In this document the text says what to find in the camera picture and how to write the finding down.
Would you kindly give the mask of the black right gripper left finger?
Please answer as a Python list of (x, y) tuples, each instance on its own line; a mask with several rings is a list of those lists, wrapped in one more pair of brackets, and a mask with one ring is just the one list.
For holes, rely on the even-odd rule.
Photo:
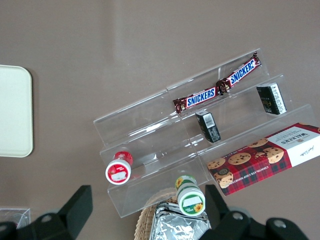
[(57, 212), (49, 212), (17, 229), (12, 221), (0, 223), (2, 240), (75, 240), (93, 211), (92, 187), (82, 185)]

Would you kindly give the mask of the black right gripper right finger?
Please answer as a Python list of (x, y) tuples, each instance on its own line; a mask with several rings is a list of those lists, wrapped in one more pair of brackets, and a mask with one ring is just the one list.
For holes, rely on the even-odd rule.
[(205, 211), (211, 229), (201, 240), (307, 240), (292, 221), (273, 217), (261, 224), (239, 210), (230, 210), (215, 185), (205, 186)]

